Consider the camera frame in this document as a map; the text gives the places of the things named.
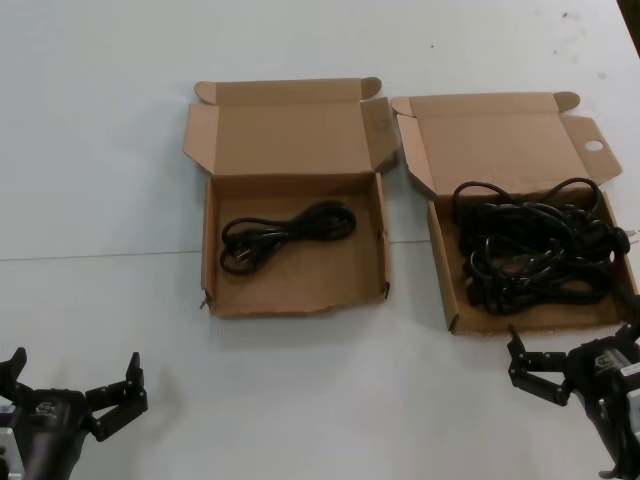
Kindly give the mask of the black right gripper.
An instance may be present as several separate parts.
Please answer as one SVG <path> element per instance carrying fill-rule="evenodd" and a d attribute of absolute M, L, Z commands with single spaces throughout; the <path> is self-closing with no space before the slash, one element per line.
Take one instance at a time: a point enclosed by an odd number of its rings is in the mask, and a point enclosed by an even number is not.
<path fill-rule="evenodd" d="M 512 385 L 558 406 L 566 406 L 572 388 L 564 373 L 567 354 L 527 351 L 515 326 L 508 326 L 508 374 Z M 568 378 L 587 418 L 614 461 L 603 479 L 639 477 L 639 345 L 638 321 L 624 324 L 615 336 L 581 345 L 568 360 Z M 538 373 L 560 373 L 554 383 Z"/>

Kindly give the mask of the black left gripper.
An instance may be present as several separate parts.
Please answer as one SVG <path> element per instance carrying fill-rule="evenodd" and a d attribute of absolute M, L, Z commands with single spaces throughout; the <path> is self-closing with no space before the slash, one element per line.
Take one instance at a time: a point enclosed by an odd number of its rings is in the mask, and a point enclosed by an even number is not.
<path fill-rule="evenodd" d="M 7 477 L 66 480 L 86 437 L 105 441 L 148 410 L 140 354 L 134 352 L 125 379 L 85 392 L 18 387 L 27 363 L 24 347 L 0 368 L 7 411 Z"/>

